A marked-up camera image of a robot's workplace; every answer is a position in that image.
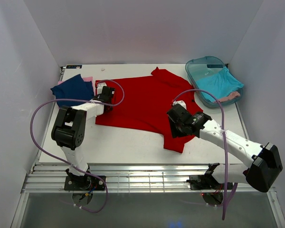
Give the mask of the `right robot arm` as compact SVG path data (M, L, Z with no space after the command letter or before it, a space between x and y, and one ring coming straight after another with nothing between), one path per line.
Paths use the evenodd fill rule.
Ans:
M214 189L220 184L244 183L259 192L268 192L283 169L276 145L261 145L245 139L222 126L203 112L190 114L180 103L168 112L174 138L193 135L208 141L238 158L241 163L213 163L203 175L191 175L192 189Z

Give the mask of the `red t shirt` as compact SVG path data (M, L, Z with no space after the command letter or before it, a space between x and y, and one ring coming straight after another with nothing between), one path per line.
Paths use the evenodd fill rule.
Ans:
M150 76L114 79L106 82L115 88L113 102L121 102L96 117L97 125L130 128L163 135L163 148L182 153L193 136L173 138L167 112L175 97L185 102L191 114L202 109L194 102L192 85L166 69L155 68Z

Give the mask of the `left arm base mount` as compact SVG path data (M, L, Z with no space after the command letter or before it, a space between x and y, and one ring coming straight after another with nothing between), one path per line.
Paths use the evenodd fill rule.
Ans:
M99 178L91 176L79 176L79 177L70 177L67 176L65 179L64 190L67 191L90 191L92 189L103 191L105 190L104 181L105 176L100 176Z

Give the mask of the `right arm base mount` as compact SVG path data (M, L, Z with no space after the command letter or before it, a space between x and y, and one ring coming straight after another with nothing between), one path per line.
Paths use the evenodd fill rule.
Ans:
M186 180L191 190L223 190L224 183L219 183L212 176L190 175Z

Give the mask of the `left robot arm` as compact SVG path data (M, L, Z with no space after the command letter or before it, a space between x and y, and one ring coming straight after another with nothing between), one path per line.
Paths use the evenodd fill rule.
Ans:
M89 166L79 147L83 143L87 120L112 110L111 104L115 89L101 83L97 95L89 103L77 106L63 106L59 109L51 138L64 152L67 162L66 170L72 182L84 184L87 182Z

